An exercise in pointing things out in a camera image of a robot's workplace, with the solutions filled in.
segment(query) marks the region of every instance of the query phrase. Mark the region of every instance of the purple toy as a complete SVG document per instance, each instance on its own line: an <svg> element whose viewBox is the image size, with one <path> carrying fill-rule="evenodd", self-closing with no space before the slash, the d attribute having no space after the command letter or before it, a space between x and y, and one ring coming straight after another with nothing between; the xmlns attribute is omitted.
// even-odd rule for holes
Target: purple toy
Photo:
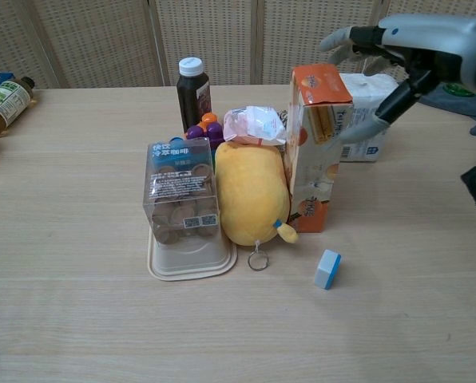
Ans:
<svg viewBox="0 0 476 383"><path fill-rule="evenodd" d="M192 138L204 137L204 130L199 125L193 125L187 130L187 140Z"/></svg>
<svg viewBox="0 0 476 383"><path fill-rule="evenodd" d="M208 124L207 134L209 138L209 145L212 150L215 150L220 144L224 142L224 132L222 125L218 122Z"/></svg>

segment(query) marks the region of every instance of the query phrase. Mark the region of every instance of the beige folding screen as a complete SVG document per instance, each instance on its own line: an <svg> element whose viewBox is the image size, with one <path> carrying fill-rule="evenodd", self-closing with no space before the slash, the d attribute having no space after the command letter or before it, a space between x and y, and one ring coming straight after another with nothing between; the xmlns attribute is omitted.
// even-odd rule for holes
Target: beige folding screen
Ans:
<svg viewBox="0 0 476 383"><path fill-rule="evenodd" d="M144 2L32 0L71 88L154 86L161 79Z"/></svg>
<svg viewBox="0 0 476 383"><path fill-rule="evenodd" d="M162 85L145 0L0 0L0 71L38 88Z"/></svg>
<svg viewBox="0 0 476 383"><path fill-rule="evenodd" d="M0 72L30 76L40 88L58 86L30 23L19 13L15 0L0 0Z"/></svg>
<svg viewBox="0 0 476 383"><path fill-rule="evenodd" d="M198 56L213 84L248 84L251 0L157 0L168 79L175 85L178 61Z"/></svg>
<svg viewBox="0 0 476 383"><path fill-rule="evenodd" d="M343 26L365 26L372 1L265 0L262 73L259 83L287 84L295 65L324 61L318 51L322 38ZM357 71L343 63L343 72Z"/></svg>
<svg viewBox="0 0 476 383"><path fill-rule="evenodd" d="M476 16L476 0L0 0L0 71L39 88L175 85L197 55L214 85L285 84L325 60L333 30L418 12Z"/></svg>

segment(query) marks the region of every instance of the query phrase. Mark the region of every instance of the plastic bag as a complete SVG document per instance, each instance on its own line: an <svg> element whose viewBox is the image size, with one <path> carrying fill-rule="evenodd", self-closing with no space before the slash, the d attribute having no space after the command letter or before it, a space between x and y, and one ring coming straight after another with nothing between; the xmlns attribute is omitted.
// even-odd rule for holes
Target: plastic bag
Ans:
<svg viewBox="0 0 476 383"><path fill-rule="evenodd" d="M224 139L241 144L284 145L286 129L274 108L246 106L225 113Z"/></svg>

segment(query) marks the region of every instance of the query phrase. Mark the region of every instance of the metal ring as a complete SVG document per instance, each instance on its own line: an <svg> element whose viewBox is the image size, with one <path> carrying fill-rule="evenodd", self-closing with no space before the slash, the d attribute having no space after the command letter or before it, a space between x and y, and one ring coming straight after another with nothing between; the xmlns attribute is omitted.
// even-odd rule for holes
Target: metal ring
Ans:
<svg viewBox="0 0 476 383"><path fill-rule="evenodd" d="M266 259L266 263L264 264L264 266L262 267L253 267L252 264L251 264L251 259L254 255L259 255L259 256L263 256L265 259ZM270 258L268 257L268 254L262 250L259 250L259 251L253 251L247 258L247 263L248 263L248 266L253 269L254 271L262 271L264 269L266 269L269 265L270 265Z"/></svg>

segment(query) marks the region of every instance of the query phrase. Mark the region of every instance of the robot finger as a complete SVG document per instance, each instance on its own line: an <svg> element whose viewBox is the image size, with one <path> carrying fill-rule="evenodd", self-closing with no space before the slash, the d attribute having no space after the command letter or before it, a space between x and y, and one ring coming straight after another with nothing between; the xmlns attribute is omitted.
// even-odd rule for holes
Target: robot finger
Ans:
<svg viewBox="0 0 476 383"><path fill-rule="evenodd" d="M341 62L352 59L355 55L352 44L341 45L327 60L328 63L338 65Z"/></svg>
<svg viewBox="0 0 476 383"><path fill-rule="evenodd" d="M382 37L385 29L378 26L354 26L351 28L349 38L354 44L364 49L383 49Z"/></svg>
<svg viewBox="0 0 476 383"><path fill-rule="evenodd" d="M357 62L357 61L365 60L370 56L371 55L369 55L369 54L362 53L362 52L358 51L358 52L355 52L352 57L350 57L350 62Z"/></svg>
<svg viewBox="0 0 476 383"><path fill-rule="evenodd" d="M391 60L386 59L385 57L377 57L375 60L367 64L364 69L364 74L366 76L373 76L374 74L380 73L385 69L391 68L394 65L391 63Z"/></svg>
<svg viewBox="0 0 476 383"><path fill-rule="evenodd" d="M333 50L340 45L351 43L350 32L351 26L347 28L341 28L340 30L335 30L328 36L326 36L319 44L319 50L322 52L327 52Z"/></svg>
<svg viewBox="0 0 476 383"><path fill-rule="evenodd" d="M375 114L370 115L365 121L355 126L343 130L338 138L343 144L355 144L368 140L383 132L391 126L387 121L382 120Z"/></svg>

